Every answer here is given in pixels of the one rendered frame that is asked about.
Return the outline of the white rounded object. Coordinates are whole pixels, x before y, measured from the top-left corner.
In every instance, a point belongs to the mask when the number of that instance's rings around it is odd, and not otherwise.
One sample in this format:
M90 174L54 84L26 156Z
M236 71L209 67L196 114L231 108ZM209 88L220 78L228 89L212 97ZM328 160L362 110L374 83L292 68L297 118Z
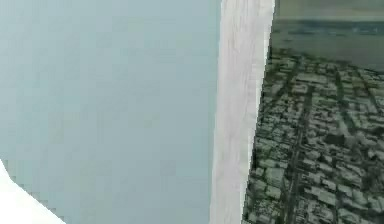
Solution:
M0 160L0 224L66 224L10 177Z

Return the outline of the framed aerial city picture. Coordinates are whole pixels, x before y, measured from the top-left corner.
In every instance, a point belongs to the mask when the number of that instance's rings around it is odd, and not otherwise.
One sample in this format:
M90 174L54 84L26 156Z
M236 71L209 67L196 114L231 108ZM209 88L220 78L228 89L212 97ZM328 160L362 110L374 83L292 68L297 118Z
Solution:
M384 224L384 0L221 0L209 224Z

